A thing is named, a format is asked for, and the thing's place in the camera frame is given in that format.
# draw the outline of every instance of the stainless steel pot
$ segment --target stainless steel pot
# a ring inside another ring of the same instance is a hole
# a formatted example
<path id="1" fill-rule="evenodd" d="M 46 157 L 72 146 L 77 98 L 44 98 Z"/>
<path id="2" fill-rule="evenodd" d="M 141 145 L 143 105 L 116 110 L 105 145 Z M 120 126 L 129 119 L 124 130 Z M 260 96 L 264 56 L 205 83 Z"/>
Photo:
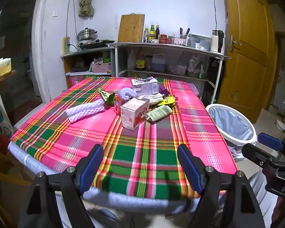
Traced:
<path id="1" fill-rule="evenodd" d="M 94 29 L 85 28 L 84 30 L 78 33 L 77 40 L 78 41 L 88 40 L 88 39 L 95 40 L 97 38 L 96 33 L 97 31 L 95 31 Z"/>

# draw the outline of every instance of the metal screw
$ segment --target metal screw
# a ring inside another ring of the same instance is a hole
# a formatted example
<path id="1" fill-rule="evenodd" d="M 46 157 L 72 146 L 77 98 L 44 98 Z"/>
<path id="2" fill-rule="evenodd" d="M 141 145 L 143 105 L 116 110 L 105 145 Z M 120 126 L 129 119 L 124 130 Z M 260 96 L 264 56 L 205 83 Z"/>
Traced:
<path id="1" fill-rule="evenodd" d="M 241 170 L 238 170 L 238 171 L 236 172 L 236 174 L 237 174 L 239 177 L 245 176 L 244 172 L 242 172 Z"/>
<path id="2" fill-rule="evenodd" d="M 41 172 L 38 172 L 36 176 L 37 177 L 42 177 L 43 175 L 44 175 L 44 171 L 41 171 Z"/>
<path id="3" fill-rule="evenodd" d="M 72 173 L 74 170 L 75 170 L 75 167 L 74 166 L 70 166 L 70 167 L 67 168 L 66 171 L 69 172 L 69 173 Z"/>
<path id="4" fill-rule="evenodd" d="M 213 172 L 214 168 L 212 166 L 206 166 L 206 171 Z"/>

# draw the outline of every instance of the yellow door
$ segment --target yellow door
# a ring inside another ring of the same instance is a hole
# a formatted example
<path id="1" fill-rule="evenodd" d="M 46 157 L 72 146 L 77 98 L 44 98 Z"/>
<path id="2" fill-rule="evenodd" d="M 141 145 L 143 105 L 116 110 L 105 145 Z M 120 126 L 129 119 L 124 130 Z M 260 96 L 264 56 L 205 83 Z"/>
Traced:
<path id="1" fill-rule="evenodd" d="M 252 123 L 265 107 L 274 80 L 274 29 L 266 0 L 227 0 L 229 43 L 218 103 L 238 110 Z"/>

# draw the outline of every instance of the blue gripper pad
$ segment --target blue gripper pad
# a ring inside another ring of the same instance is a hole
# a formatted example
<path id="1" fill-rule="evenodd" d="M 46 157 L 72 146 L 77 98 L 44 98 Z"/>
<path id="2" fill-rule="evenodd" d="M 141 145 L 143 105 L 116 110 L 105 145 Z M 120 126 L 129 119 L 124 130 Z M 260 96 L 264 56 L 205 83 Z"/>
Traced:
<path id="1" fill-rule="evenodd" d="M 76 169 L 75 185 L 81 195 L 88 191 L 102 162 L 104 150 L 96 144 L 87 157 L 81 158 Z"/>
<path id="2" fill-rule="evenodd" d="M 206 178 L 205 165 L 200 158 L 194 157 L 185 144 L 177 148 L 177 158 L 190 183 L 191 188 L 201 195 L 204 191 Z"/>
<path id="3" fill-rule="evenodd" d="M 274 138 L 268 134 L 260 133 L 257 137 L 259 143 L 272 148 L 276 151 L 281 151 L 283 149 L 283 143 L 277 138 Z"/>

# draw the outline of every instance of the green snack bag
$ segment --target green snack bag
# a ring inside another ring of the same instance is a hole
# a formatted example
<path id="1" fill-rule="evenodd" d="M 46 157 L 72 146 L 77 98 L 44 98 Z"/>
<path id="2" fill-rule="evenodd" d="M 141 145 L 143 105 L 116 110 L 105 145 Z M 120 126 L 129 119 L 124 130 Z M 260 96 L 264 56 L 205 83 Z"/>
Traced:
<path id="1" fill-rule="evenodd" d="M 115 102 L 115 93 L 108 93 L 102 88 L 97 89 L 99 91 L 99 94 L 101 98 L 104 100 L 104 102 L 108 105 L 114 105 Z"/>
<path id="2" fill-rule="evenodd" d="M 161 105 L 160 107 L 147 113 L 147 120 L 151 122 L 158 121 L 172 113 L 172 110 L 167 105 Z"/>

